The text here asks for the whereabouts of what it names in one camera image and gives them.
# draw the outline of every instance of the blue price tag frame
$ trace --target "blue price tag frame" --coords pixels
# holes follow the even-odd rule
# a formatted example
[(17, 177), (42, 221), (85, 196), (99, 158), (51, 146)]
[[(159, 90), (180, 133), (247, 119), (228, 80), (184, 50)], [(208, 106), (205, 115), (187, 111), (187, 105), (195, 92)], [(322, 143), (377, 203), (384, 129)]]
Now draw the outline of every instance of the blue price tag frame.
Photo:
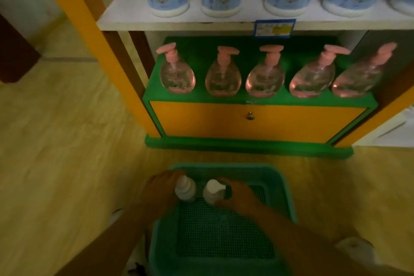
[[(262, 24), (262, 23), (292, 23), (292, 29), (290, 31), (289, 35), (285, 35), (285, 36), (256, 36), (256, 32), (257, 32), (257, 25), (258, 24)], [(277, 19), (277, 20), (256, 20), (255, 22), (255, 30), (253, 32), (253, 36), (255, 38), (290, 38), (292, 36), (293, 33), (293, 29), (295, 28), (295, 24), (296, 24), (296, 19)]]

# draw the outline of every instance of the person's left arm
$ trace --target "person's left arm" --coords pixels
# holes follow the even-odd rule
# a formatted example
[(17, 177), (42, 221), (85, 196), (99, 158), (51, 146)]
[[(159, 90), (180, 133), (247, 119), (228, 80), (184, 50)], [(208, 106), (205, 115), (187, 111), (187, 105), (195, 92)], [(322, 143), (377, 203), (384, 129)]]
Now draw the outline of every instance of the person's left arm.
[(183, 171), (166, 170), (152, 176), (138, 203), (127, 209), (56, 276), (120, 275), (145, 229), (176, 204), (174, 188), (183, 174)]

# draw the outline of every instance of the white shelf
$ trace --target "white shelf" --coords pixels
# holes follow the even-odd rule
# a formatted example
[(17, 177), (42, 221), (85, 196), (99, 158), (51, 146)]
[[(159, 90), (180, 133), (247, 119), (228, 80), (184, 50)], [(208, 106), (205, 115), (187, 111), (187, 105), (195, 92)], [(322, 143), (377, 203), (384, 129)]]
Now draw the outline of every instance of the white shelf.
[[(160, 18), (152, 15), (147, 0), (114, 0), (97, 22), (103, 31), (250, 31), (256, 20), (277, 19), (263, 7), (263, 0), (242, 0), (239, 13), (228, 18), (212, 18), (201, 12), (200, 0), (189, 0), (182, 15)], [(357, 18), (335, 16), (311, 0), (308, 10), (297, 17), (295, 30), (411, 30), (414, 17), (393, 10), (379, 0), (370, 13)]]

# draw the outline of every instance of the hand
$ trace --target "hand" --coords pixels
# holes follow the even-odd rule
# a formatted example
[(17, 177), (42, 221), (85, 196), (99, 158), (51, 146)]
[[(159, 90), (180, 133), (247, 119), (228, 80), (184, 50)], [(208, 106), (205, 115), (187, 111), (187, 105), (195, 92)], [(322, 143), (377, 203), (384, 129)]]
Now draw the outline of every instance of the hand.
[(177, 203), (174, 188), (177, 179), (184, 174), (182, 170), (165, 170), (147, 180), (138, 203), (144, 208), (150, 223), (160, 219)]
[(218, 178), (231, 186), (231, 198), (229, 200), (219, 200), (215, 206), (231, 209), (241, 216), (252, 217), (258, 209), (263, 208), (264, 204), (256, 197), (253, 191), (243, 182)]

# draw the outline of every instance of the person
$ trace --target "person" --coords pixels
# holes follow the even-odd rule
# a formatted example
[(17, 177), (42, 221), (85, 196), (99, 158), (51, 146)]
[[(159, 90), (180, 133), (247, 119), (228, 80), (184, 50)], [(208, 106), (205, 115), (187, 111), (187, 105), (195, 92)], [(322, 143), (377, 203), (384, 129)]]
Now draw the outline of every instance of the person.
[[(137, 203), (125, 210), (99, 237), (56, 275), (120, 275), (146, 228), (177, 203), (174, 188), (184, 171), (166, 170), (148, 179)], [(254, 221), (286, 260), (293, 276), (367, 276), (364, 266), (329, 242), (264, 205), (239, 181), (219, 178), (231, 186), (229, 200), (216, 203)]]

